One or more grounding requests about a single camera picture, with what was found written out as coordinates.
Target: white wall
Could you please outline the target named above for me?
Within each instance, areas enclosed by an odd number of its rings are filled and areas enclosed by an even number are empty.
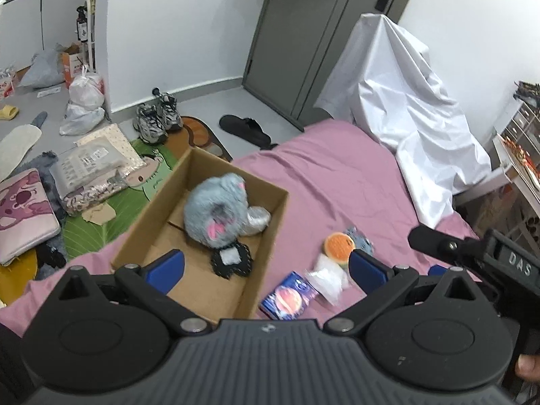
[[[155,86],[177,91],[241,77],[263,0],[96,4],[97,67],[114,112],[151,98]]]
[[[410,0],[399,24],[430,48],[431,66],[489,140],[514,81],[540,82],[540,0]]]

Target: human hand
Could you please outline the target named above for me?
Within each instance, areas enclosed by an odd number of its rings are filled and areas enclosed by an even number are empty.
[[[540,382],[540,355],[520,355],[516,375],[525,381]]]

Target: white cabinet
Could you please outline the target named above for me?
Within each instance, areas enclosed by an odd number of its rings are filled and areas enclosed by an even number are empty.
[[[41,0],[14,0],[6,3],[0,16],[0,69],[15,65],[28,67],[32,56],[43,50]]]
[[[77,41],[77,7],[85,0],[13,0],[0,16],[0,69],[22,70],[34,54]]]
[[[43,0],[43,44],[45,49],[62,44],[65,47],[77,41],[77,8],[85,0]]]

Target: sneaker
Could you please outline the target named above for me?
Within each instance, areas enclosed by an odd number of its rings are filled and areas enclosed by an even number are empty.
[[[158,118],[158,109],[155,105],[139,105],[137,116],[133,119],[133,127],[140,132],[140,139],[147,144],[159,144],[167,140],[167,132]]]
[[[158,98],[158,117],[165,129],[180,131],[184,123],[176,107],[176,98],[169,93],[161,93],[159,88],[154,88],[152,94]]]

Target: black slipper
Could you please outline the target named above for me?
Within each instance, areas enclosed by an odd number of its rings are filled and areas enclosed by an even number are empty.
[[[229,134],[236,135],[261,149],[270,149],[272,139],[265,134],[261,126],[252,118],[240,118],[235,115],[224,115],[219,119],[219,127]]]

